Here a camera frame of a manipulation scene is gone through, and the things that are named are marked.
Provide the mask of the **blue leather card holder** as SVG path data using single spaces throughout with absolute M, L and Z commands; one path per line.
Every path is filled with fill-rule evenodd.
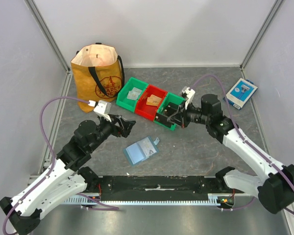
M 149 159 L 159 152 L 157 148 L 160 139 L 153 140 L 150 136 L 137 141 L 123 150 L 128 162 L 134 166 Z

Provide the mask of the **gold credit card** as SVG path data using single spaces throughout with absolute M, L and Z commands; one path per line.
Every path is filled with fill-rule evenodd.
M 153 99 L 153 97 L 148 97 L 146 101 L 146 105 L 148 106 L 158 106 L 159 101 L 158 99 Z

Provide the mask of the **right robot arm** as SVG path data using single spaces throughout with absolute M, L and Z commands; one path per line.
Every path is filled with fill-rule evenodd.
M 251 141 L 230 117 L 223 114 L 217 95 L 203 95 L 199 108 L 189 101 L 179 105 L 171 102 L 165 107 L 165 118 L 182 128 L 191 122 L 205 125 L 211 137 L 231 149 L 254 171 L 252 176 L 233 167 L 224 168 L 214 181 L 217 191 L 240 190 L 257 198 L 273 214 L 294 203 L 294 165 L 284 165 Z

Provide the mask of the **silver credit card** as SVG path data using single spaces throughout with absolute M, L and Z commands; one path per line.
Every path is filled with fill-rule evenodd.
M 139 95 L 140 95 L 139 92 L 129 91 L 129 93 L 127 95 L 127 99 L 129 99 L 129 100 L 137 100 Z

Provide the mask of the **black VIP credit card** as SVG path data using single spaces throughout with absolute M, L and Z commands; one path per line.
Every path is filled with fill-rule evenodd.
M 175 115 L 176 112 L 178 111 L 179 105 L 170 102 L 163 110 L 163 115 L 169 117 L 172 115 Z

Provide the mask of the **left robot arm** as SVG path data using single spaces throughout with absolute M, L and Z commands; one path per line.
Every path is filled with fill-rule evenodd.
M 92 120 L 81 122 L 46 171 L 18 195 L 0 200 L 0 207 L 6 215 L 4 222 L 11 223 L 15 234 L 31 233 L 66 199 L 97 189 L 98 176 L 84 164 L 110 135 L 127 138 L 136 123 L 119 115 L 108 117 L 109 120 L 99 117 L 99 124 Z

